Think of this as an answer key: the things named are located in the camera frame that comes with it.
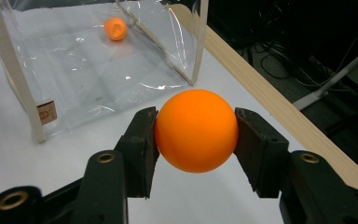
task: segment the screw hole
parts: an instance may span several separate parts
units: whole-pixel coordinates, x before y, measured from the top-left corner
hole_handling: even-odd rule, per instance
[[[9,210],[15,208],[28,199],[28,193],[23,190],[19,190],[8,194],[0,201],[0,210]]]
[[[105,162],[112,161],[114,158],[115,158],[115,155],[113,155],[111,153],[104,153],[97,158],[97,161],[100,163],[105,163]]]
[[[306,161],[308,163],[318,163],[319,159],[309,153],[301,154],[301,160]]]

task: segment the orange ball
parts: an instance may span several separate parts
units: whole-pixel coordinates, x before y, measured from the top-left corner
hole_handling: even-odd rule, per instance
[[[127,35],[127,24],[119,17],[106,20],[103,29],[111,40],[121,40]]]
[[[155,137],[161,155],[174,167],[204,173],[223,164],[238,140],[237,119],[219,95],[182,91],[158,113]]]

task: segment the table surface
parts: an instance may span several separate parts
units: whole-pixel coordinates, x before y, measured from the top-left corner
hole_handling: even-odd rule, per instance
[[[233,108],[257,112],[290,141],[290,151],[306,149],[324,156],[348,185],[358,189],[358,166],[209,28],[205,48],[200,77],[192,88],[214,91]],[[114,148],[136,111],[152,105],[160,109],[173,94],[38,145],[0,63],[0,192],[30,185],[46,195],[77,180],[92,154]],[[151,198],[129,199],[129,213],[131,223],[282,223],[278,203],[258,199],[235,156],[201,175],[179,171],[160,157]]]

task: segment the wire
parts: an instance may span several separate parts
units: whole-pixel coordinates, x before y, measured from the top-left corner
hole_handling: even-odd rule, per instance
[[[341,68],[342,64],[344,64],[344,61],[345,61],[345,59],[347,59],[348,54],[350,53],[351,48],[353,47],[353,45],[356,43],[357,38],[358,38],[358,32],[357,32],[356,37],[355,37],[355,38],[353,39],[353,41],[351,42],[351,45],[350,45],[350,47],[348,48],[347,52],[345,53],[344,58],[342,59],[341,63],[339,64],[339,66],[338,66],[338,68],[337,68],[337,70],[336,70],[336,73],[338,73],[338,71],[339,71],[339,69]]]
[[[262,51],[257,50],[257,43],[254,44],[254,48],[255,48],[256,53],[264,53],[264,52],[266,52],[265,50],[262,50]]]
[[[249,50],[249,48],[243,48],[241,52],[241,56],[245,55],[245,53]]]
[[[280,11],[280,14],[281,14],[281,15],[279,15],[279,16],[277,16],[276,18],[274,18],[274,19],[270,20],[269,22],[267,22],[266,25],[265,25],[266,27],[268,27],[272,22],[277,21],[278,19],[280,19],[280,18],[283,16],[283,12],[282,12],[282,10],[278,7],[278,5],[276,4],[276,2],[275,2],[275,7]]]
[[[247,54],[248,54],[248,63],[254,67],[254,63],[253,63],[253,54],[252,54],[252,51],[250,50],[250,48],[248,48],[246,50]]]
[[[305,73],[301,68],[299,69],[301,72],[303,72],[308,78],[309,81],[311,81],[314,84],[306,84],[303,81],[301,81],[298,77],[296,77],[296,81],[306,87],[322,87],[322,85],[326,84],[328,81],[330,81],[331,78],[333,78],[333,76],[329,77],[328,79],[326,79],[323,82],[316,82],[312,77],[310,77],[307,73]],[[358,89],[354,89],[354,88],[349,88],[349,89],[335,89],[335,88],[330,88],[330,91],[358,91]]]
[[[320,63],[316,63],[316,62],[313,62],[313,63],[311,63],[311,65],[313,66],[313,67],[315,67],[320,73],[325,73],[326,75],[328,75],[329,76],[329,78],[327,78],[325,81],[323,81],[323,82],[317,82],[317,81],[315,81],[315,79],[313,78],[313,77],[311,77],[308,73],[306,73],[301,67],[299,67],[299,68],[297,68],[297,70],[295,70],[295,77],[296,77],[296,80],[300,83],[300,84],[302,84],[302,85],[304,85],[304,86],[307,86],[307,87],[320,87],[320,86],[322,86],[322,85],[324,85],[326,82],[328,82],[331,78],[332,78],[332,76],[331,76],[331,73],[328,71],[328,69],[324,66],[324,65],[322,65],[322,64],[320,64]],[[298,76],[296,76],[296,71],[300,71],[302,74],[304,74],[307,78],[308,78],[308,81],[311,81],[313,84],[305,84],[305,83],[303,83],[303,82],[301,82],[299,79],[298,79]]]
[[[285,76],[285,77],[277,77],[277,76],[274,76],[274,75],[272,75],[270,72],[269,72],[269,70],[264,66],[264,64],[263,64],[263,62],[267,59],[267,57],[269,57],[269,56],[273,56],[272,54],[268,54],[268,55],[266,55],[266,56],[264,56],[262,59],[261,59],[261,61],[260,61],[260,66],[263,68],[263,70],[267,73],[267,74],[269,74],[271,77],[274,77],[274,78],[277,78],[277,79],[284,79],[284,78],[288,78],[288,77],[290,77],[290,75],[289,76]]]
[[[275,48],[272,47],[272,44],[270,46],[264,46],[264,44],[260,44],[260,46],[264,49],[264,51],[272,54],[271,52],[269,52],[270,50],[274,51],[275,53],[277,53],[278,55],[280,55],[281,57],[283,57],[287,62],[289,62],[290,64],[294,64],[292,60],[290,60],[285,54],[281,53],[279,50],[276,50]]]

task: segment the black cable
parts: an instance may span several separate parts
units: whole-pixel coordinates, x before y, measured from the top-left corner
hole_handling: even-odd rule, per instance
[[[256,53],[264,53],[264,52],[265,52],[264,50],[262,50],[262,51],[258,51],[258,50],[257,50],[257,43],[254,44],[254,48],[255,48],[255,52],[256,52]]]
[[[350,53],[350,51],[351,51],[353,45],[356,43],[357,38],[358,38],[358,32],[357,32],[356,37],[355,37],[355,38],[353,39],[353,41],[351,42],[351,45],[350,45],[350,47],[348,48],[347,52],[345,53],[344,58],[342,59],[341,63],[339,64],[339,66],[338,66],[338,68],[337,68],[337,70],[336,70],[336,73],[338,73],[338,71],[339,71],[339,69],[341,68],[342,64],[344,64],[345,59],[347,59],[347,56],[348,56],[348,54]]]
[[[281,48],[277,48],[277,44],[274,41],[271,41],[268,45],[266,45],[266,43],[259,43],[259,45],[261,46],[261,48],[264,49],[265,52],[271,53],[271,51],[274,51],[275,53],[278,53],[279,55],[281,55],[284,59],[286,59],[287,62],[289,63],[293,63],[293,61],[291,59],[289,59],[289,57],[287,56],[287,54],[284,52],[283,49],[285,49],[284,47],[280,46]]]
[[[241,52],[241,56],[243,57],[243,55],[245,55],[246,51],[249,50],[249,48],[243,48],[242,52]]]
[[[263,62],[264,62],[264,61],[267,59],[267,57],[269,57],[269,56],[273,56],[273,55],[272,55],[272,54],[268,54],[268,55],[264,56],[264,57],[261,59],[261,61],[260,61],[260,66],[263,68],[263,70],[264,70],[269,76],[274,77],[274,78],[277,78],[277,79],[285,79],[285,78],[290,77],[290,75],[289,75],[289,76],[286,76],[286,77],[277,77],[277,76],[272,75],[272,74],[267,70],[267,68],[264,66],[264,64],[263,64]]]
[[[253,63],[253,54],[252,54],[252,51],[250,50],[250,48],[248,48],[246,50],[247,54],[248,54],[248,63],[254,67],[254,63]]]

